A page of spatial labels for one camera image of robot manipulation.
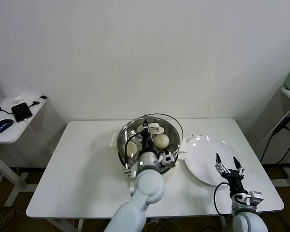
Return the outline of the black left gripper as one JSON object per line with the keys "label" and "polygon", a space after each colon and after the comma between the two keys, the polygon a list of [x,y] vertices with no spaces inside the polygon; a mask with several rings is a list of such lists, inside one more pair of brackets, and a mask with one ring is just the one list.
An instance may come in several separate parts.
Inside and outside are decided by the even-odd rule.
{"label": "black left gripper", "polygon": [[154,144],[153,144],[153,140],[152,140],[153,139],[152,134],[150,132],[150,129],[148,129],[148,122],[146,119],[143,121],[141,135],[142,135],[141,153],[145,153],[145,152],[155,153]]}

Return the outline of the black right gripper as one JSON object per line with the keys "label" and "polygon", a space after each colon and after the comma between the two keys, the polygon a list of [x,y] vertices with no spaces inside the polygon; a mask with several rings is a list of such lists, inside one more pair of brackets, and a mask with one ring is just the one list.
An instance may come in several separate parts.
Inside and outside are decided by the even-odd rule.
{"label": "black right gripper", "polygon": [[228,181],[230,186],[230,194],[247,193],[244,189],[242,180],[244,179],[244,168],[236,157],[233,157],[234,164],[237,170],[226,168],[222,162],[218,153],[216,153],[215,168],[218,173]]}

